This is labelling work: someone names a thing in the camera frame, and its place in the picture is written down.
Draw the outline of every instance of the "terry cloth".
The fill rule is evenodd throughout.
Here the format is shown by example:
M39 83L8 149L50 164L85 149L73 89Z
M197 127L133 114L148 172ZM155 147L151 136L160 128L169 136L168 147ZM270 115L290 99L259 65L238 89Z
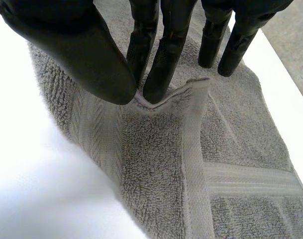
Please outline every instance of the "terry cloth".
M96 5L126 55L129 2ZM259 80L243 62L230 78L217 74L217 62L198 66L204 23L198 2L172 83L156 105L143 99L142 87L126 106L96 98L30 45L48 110L117 185L150 238L303 237L303 186ZM160 16L147 73L162 31Z

